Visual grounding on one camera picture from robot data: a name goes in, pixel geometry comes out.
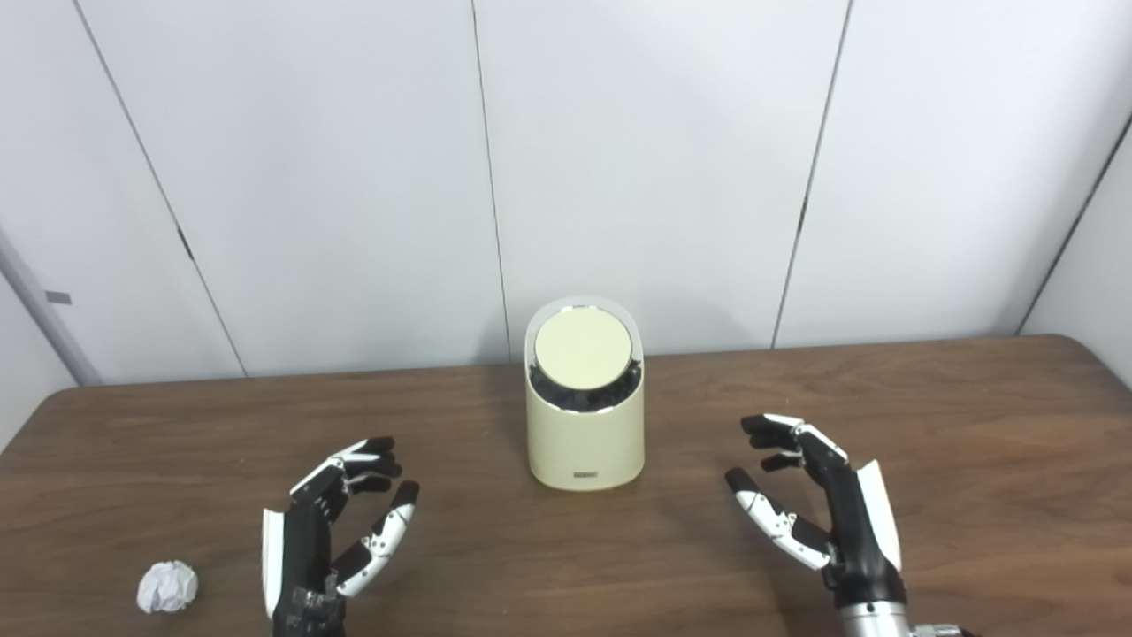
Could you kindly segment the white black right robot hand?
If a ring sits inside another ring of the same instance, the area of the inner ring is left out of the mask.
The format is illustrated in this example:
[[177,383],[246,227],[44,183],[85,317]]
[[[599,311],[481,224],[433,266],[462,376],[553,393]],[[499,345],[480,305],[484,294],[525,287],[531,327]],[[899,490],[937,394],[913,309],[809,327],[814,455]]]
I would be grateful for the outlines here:
[[755,414],[740,427],[764,472],[800,468],[822,489],[831,528],[789,511],[741,467],[724,481],[744,513],[784,554],[820,573],[838,609],[906,605],[899,532],[880,463],[854,468],[844,449],[801,418]]

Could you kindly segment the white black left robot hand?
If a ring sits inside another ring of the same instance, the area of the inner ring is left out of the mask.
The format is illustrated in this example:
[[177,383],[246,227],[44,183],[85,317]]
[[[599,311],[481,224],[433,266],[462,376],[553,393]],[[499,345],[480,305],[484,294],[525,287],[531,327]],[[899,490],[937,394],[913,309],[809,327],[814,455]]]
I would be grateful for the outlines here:
[[348,601],[381,573],[402,543],[420,485],[404,480],[388,511],[340,556],[332,527],[352,496],[385,493],[402,475],[393,438],[332,453],[288,493],[288,510],[263,513],[260,580],[272,636],[344,636]]

